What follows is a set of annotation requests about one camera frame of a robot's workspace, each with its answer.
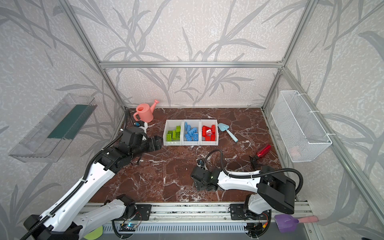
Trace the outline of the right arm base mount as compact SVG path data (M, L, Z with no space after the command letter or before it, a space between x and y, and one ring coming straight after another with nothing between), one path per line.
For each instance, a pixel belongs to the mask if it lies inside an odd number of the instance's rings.
M268 221L272 215L271 210L264 211L261 214L256 214L248 210L243 204L230 204L228 210L231 214L231 220Z

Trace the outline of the clear plastic wall shelf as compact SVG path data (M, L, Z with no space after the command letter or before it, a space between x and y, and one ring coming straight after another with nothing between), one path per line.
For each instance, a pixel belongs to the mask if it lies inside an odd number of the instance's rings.
M9 156L23 163L56 163L96 108L94 97L67 94Z

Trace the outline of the red tool right side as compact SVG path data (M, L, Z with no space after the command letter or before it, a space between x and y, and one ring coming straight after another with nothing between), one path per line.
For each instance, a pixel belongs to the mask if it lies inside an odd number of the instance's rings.
M271 145L266 145L261 150L259 150L255 156L250 156L250 163L255 170L263 166L263 164L260 162L260 159L270 152L271 147Z

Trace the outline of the circuit board with led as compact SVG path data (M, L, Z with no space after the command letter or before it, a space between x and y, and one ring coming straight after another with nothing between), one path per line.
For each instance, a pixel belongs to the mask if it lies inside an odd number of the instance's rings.
M138 230L140 223L124 223L119 225L119 232L128 233L135 232Z

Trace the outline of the red lego pair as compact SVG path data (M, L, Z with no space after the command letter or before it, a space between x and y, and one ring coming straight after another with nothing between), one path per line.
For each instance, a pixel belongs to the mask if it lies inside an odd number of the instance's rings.
M216 134L216 125L211 126L211 134L215 135Z

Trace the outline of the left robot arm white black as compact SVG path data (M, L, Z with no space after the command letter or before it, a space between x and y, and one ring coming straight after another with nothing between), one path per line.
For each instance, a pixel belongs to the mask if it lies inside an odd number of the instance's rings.
M133 219L138 213L136 202L120 195L97 210L83 216L80 210L97 191L132 160L162 148L161 136L148 137L147 123L137 121L124 127L119 135L97 152L88 162L84 175L54 205L41 215L31 215L24 226L23 240L79 240L109 221Z

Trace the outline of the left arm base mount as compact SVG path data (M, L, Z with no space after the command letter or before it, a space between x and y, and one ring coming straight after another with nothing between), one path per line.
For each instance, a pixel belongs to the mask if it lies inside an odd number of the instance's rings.
M152 205L138 204L135 205L134 214L129 218L130 221L148 221L150 219Z

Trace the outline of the pink watering can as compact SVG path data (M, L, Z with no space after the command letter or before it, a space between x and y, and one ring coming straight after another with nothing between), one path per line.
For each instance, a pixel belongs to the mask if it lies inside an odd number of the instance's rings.
M149 104L138 105L136 107L136 112L133 115L135 121L143 121L145 123L150 123L154 119L153 112L158 103L159 101L154 100L154 103L151 106Z

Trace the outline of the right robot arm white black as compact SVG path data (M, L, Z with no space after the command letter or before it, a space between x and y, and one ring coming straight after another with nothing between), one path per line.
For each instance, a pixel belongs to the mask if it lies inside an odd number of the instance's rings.
M208 158L218 152L221 168L209 171ZM224 153L220 149L208 153L198 161L191 178L198 191L241 190L251 192L246 197L243 212L247 218L276 210L292 215L295 212L295 198L304 185L303 175L293 168L274 169L263 166L254 172L230 172L224 165Z

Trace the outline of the light blue toy shovel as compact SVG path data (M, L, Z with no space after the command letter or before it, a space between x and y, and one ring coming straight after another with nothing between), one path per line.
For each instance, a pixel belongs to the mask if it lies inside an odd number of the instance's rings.
M227 132L235 143L238 142L238 138L230 131L230 127L228 125L223 124L223 123L218 123L218 128L222 132Z

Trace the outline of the white three-compartment bin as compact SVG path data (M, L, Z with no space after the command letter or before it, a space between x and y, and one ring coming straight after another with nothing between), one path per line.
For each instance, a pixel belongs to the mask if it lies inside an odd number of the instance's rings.
M165 146L217 146L217 120L166 120Z

